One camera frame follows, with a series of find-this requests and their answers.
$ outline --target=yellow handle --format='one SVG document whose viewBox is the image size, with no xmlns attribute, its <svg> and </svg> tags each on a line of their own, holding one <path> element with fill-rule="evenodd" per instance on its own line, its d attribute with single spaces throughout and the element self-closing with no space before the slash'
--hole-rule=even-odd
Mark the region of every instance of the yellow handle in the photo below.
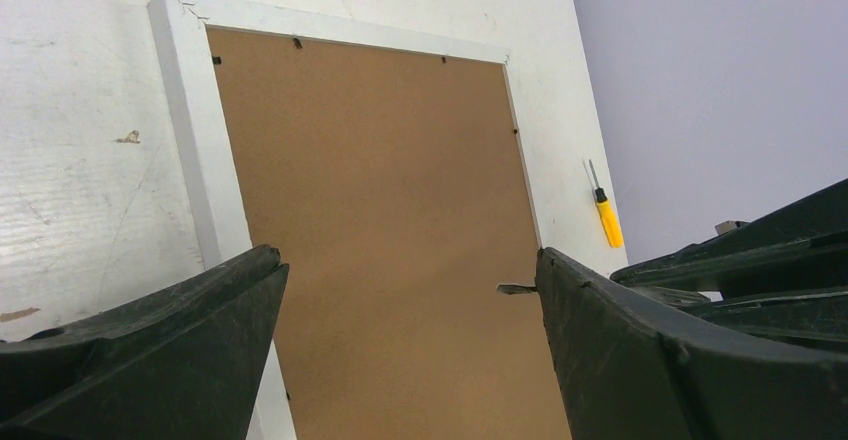
<svg viewBox="0 0 848 440">
<path fill-rule="evenodd" d="M 624 245 L 624 238 L 621 236 L 621 227 L 618 226 L 618 219 L 615 218 L 615 212 L 612 211 L 612 205 L 609 200 L 598 203 L 598 213 L 601 214 L 601 223 L 604 224 L 604 232 L 607 234 L 607 241 L 612 248 L 620 248 Z"/>
</svg>

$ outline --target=stain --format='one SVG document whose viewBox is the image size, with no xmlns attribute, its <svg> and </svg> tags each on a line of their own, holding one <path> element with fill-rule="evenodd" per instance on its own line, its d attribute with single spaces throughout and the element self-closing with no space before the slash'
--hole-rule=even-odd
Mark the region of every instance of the stain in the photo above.
<svg viewBox="0 0 848 440">
<path fill-rule="evenodd" d="M 18 310 L 17 312 L 0 313 L 0 323 L 11 322 L 12 320 L 18 320 L 24 317 L 28 317 L 40 310 L 40 308 L 29 307 L 24 310 Z"/>
<path fill-rule="evenodd" d="M 133 130 L 124 138 L 118 138 L 115 140 L 115 143 L 141 143 L 141 140 L 138 139 L 138 130 Z"/>
</svg>

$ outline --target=yellow screwdriver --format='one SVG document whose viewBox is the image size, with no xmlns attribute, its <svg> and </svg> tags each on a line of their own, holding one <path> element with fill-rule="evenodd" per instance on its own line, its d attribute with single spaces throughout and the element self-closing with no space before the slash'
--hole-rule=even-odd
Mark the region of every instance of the yellow screwdriver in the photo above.
<svg viewBox="0 0 848 440">
<path fill-rule="evenodd" d="M 592 178 L 595 179 L 595 205 L 598 206 L 598 213 L 601 214 L 601 223 L 604 224 L 604 233 L 607 234 L 607 241 L 612 248 L 619 248 L 624 245 L 624 239 L 621 236 L 621 227 L 618 226 L 618 219 L 615 218 L 615 212 L 612 210 L 612 205 L 609 203 L 607 194 L 598 183 L 598 175 L 595 173 L 595 166 L 592 160 L 589 160 L 589 168 L 592 169 Z"/>
</svg>

